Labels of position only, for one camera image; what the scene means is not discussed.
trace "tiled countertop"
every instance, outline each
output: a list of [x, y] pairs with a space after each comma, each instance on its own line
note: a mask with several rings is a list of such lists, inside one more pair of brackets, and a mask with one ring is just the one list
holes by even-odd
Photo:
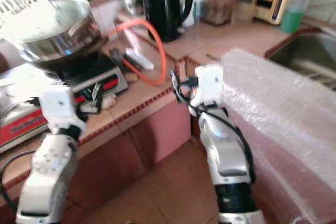
[[[119, 19], [124, 21], [127, 17], [121, 16]], [[282, 33], [278, 27], [262, 22], [254, 22], [245, 28], [234, 28], [230, 25], [214, 27], [199, 23], [188, 28], [178, 40], [165, 44], [167, 67], [168, 69], [179, 68], [183, 74], [185, 61], [191, 63], [194, 68], [196, 65], [219, 59], [234, 47], [263, 56], [268, 49], [287, 37], [288, 35]], [[130, 47], [130, 44], [140, 47], [144, 55], [154, 62], [155, 70], [146, 74], [153, 79], [157, 78], [161, 67], [160, 56], [145, 29], [129, 31], [121, 35], [118, 40], [110, 42], [103, 50], [117, 47], [123, 51], [126, 47]], [[102, 111], [100, 115], [90, 117], [87, 132], [80, 142], [79, 157], [87, 155], [114, 136], [138, 124], [174, 99], [169, 78], [160, 86], [150, 86], [141, 80], [130, 84], [127, 92], [118, 95], [115, 106]], [[38, 145], [39, 137], [36, 137], [4, 153], [0, 163], [15, 152], [36, 148]], [[14, 161], [5, 173], [4, 183], [13, 198], [18, 196], [22, 183], [29, 173], [30, 158], [25, 156]], [[3, 199], [0, 198], [0, 206], [3, 204]]]

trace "bubble wrap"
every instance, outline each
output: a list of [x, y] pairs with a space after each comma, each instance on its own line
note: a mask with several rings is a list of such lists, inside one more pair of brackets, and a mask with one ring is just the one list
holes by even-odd
[[336, 93], [233, 49], [222, 103], [255, 157], [254, 191], [280, 224], [336, 223]]

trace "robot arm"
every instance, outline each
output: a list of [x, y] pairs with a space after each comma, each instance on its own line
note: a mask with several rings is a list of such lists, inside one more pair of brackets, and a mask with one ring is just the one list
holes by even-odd
[[[215, 187], [219, 224], [265, 224], [251, 194], [255, 181], [253, 156], [239, 128], [220, 107], [224, 88], [223, 68], [208, 65], [196, 68], [196, 78], [181, 83], [172, 73], [174, 92], [180, 102], [198, 116], [201, 141], [207, 151], [209, 172]], [[189, 87], [192, 99], [181, 92]]]
[[76, 105], [67, 86], [51, 86], [39, 98], [51, 133], [44, 136], [31, 160], [31, 172], [21, 190], [16, 223], [60, 223], [68, 187], [77, 167], [78, 141], [86, 130], [87, 113], [101, 109], [101, 91], [96, 84], [94, 108], [86, 113]]

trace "black electric kettle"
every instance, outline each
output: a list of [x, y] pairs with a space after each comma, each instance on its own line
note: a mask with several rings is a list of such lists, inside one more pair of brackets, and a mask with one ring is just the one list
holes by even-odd
[[189, 15], [192, 5], [193, 0], [185, 0], [181, 14], [180, 0], [143, 0], [146, 20], [154, 26], [164, 42], [175, 40], [180, 35], [177, 29]]

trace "gas stove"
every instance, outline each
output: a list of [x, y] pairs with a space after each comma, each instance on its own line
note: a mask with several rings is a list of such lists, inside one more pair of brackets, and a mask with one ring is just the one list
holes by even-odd
[[[109, 56], [95, 52], [86, 59], [84, 67], [71, 72], [45, 72], [28, 63], [0, 75], [0, 79], [14, 79], [17, 84], [0, 87], [2, 94], [9, 97], [11, 105], [22, 103], [29, 97], [38, 97], [43, 87], [47, 85], [67, 85], [74, 92], [75, 101], [80, 106], [89, 106], [93, 87], [97, 82], [103, 85], [106, 98], [125, 90], [127, 82]], [[47, 121], [41, 109], [30, 104], [22, 104], [2, 119], [0, 125], [0, 153], [22, 143], [29, 138], [47, 130]]]

